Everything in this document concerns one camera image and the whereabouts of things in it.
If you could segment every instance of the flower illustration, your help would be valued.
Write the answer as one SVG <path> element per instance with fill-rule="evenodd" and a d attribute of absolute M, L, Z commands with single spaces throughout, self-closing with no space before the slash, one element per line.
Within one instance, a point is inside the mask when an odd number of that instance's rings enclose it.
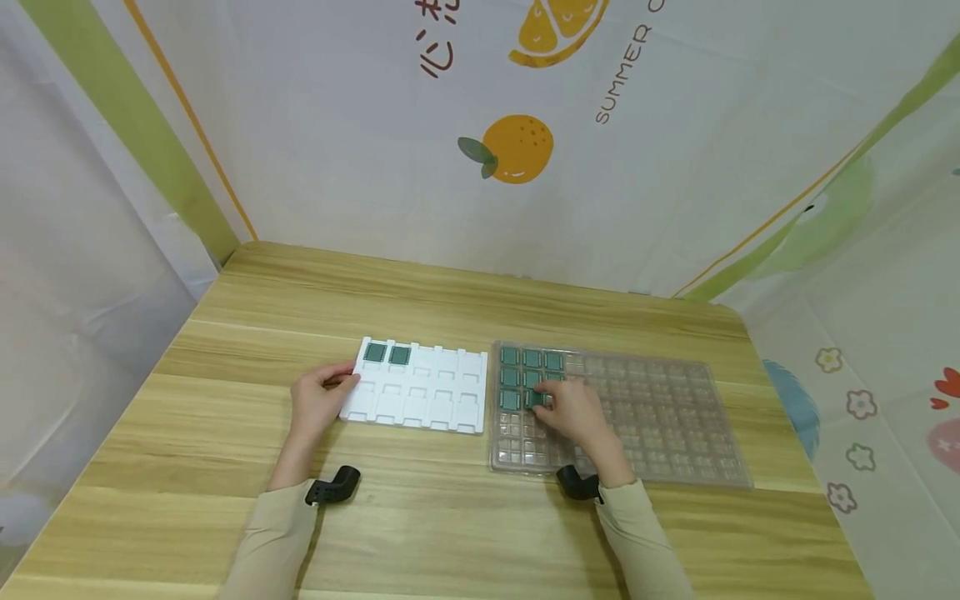
<path fill-rule="evenodd" d="M 827 483 L 827 502 L 844 515 L 849 515 L 857 507 L 853 491 L 845 483 Z"/>
<path fill-rule="evenodd" d="M 853 468 L 856 470 L 876 470 L 874 449 L 868 445 L 862 445 L 854 442 L 853 445 L 847 450 L 847 462 L 853 465 Z"/>
<path fill-rule="evenodd" d="M 864 420 L 875 417 L 879 408 L 874 395 L 869 390 L 850 390 L 847 392 L 847 412 L 854 419 Z"/>
<path fill-rule="evenodd" d="M 840 348 L 820 348 L 813 362 L 823 372 L 838 372 L 843 369 L 843 354 Z"/>

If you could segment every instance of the wood grain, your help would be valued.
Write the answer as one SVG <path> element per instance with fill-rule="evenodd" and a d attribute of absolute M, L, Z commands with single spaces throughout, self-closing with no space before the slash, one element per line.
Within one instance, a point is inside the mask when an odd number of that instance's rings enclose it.
<path fill-rule="evenodd" d="M 230 260 L 0 597 L 215 597 L 287 386 L 364 335 L 708 362 L 756 489 L 648 486 L 699 597 L 870 597 L 729 309 L 265 243 Z M 625 597 L 592 507 L 490 472 L 486 437 L 337 423 L 316 468 L 342 464 L 363 480 L 322 513 L 301 598 Z"/>

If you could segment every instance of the fabric curtain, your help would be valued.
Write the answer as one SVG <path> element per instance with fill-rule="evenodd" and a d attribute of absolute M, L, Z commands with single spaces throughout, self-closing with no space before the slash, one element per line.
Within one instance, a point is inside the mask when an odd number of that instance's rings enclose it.
<path fill-rule="evenodd" d="M 0 4 L 0 583 L 217 272 L 23 16 Z"/>
<path fill-rule="evenodd" d="M 744 315 L 876 597 L 891 600 L 960 589 L 958 70 L 960 36 L 786 233 L 757 245 L 766 257 L 746 252 L 749 268 L 701 288 L 731 286 L 716 300 Z"/>
<path fill-rule="evenodd" d="M 93 4 L 261 238 L 667 297 L 960 31 L 954 0 Z"/>

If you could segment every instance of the black mount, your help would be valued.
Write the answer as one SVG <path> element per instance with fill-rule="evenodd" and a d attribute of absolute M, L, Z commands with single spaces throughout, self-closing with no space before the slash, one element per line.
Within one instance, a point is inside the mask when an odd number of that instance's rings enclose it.
<path fill-rule="evenodd" d="M 591 475 L 584 479 L 573 465 L 560 467 L 557 471 L 557 481 L 560 482 L 560 487 L 564 489 L 566 496 L 573 500 L 600 498 L 600 478 Z"/>
<path fill-rule="evenodd" d="M 306 493 L 306 503 L 310 506 L 314 504 L 329 504 L 333 502 L 343 502 L 353 495 L 353 491 L 360 481 L 360 471 L 353 467 L 343 465 L 337 471 L 336 477 L 332 482 L 317 480 L 310 486 L 310 491 Z"/>

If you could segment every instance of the green square tile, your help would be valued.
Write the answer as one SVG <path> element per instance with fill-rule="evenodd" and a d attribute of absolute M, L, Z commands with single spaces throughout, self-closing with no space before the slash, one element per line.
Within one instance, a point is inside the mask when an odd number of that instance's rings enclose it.
<path fill-rule="evenodd" d="M 540 381 L 542 377 L 539 371 L 524 371 L 523 372 L 523 387 L 533 389 Z"/>
<path fill-rule="evenodd" d="M 517 390 L 500 390 L 500 408 L 505 411 L 520 410 L 520 392 Z"/>
<path fill-rule="evenodd" d="M 546 352 L 546 368 L 550 371 L 564 370 L 564 356 L 558 352 Z"/>
<path fill-rule="evenodd" d="M 504 365 L 520 364 L 520 350 L 504 346 L 500 349 L 500 362 Z"/>
<path fill-rule="evenodd" d="M 523 351 L 523 366 L 530 367 L 532 369 L 540 368 L 540 351 L 539 350 L 524 350 Z"/>
<path fill-rule="evenodd" d="M 410 362 L 409 348 L 404 348 L 403 346 L 394 346 L 394 349 L 390 350 L 391 365 L 406 365 L 409 362 Z"/>
<path fill-rule="evenodd" d="M 363 359 L 374 363 L 382 363 L 383 357 L 387 355 L 387 347 L 383 344 L 367 344 L 367 351 L 363 353 Z"/>
<path fill-rule="evenodd" d="M 534 406 L 543 405 L 543 394 L 540 392 L 534 392 L 533 390 L 527 390 L 527 408 L 532 409 Z"/>
<path fill-rule="evenodd" d="M 500 384 L 511 388 L 519 386 L 520 372 L 516 369 L 508 369 L 507 367 L 503 367 L 500 369 Z"/>

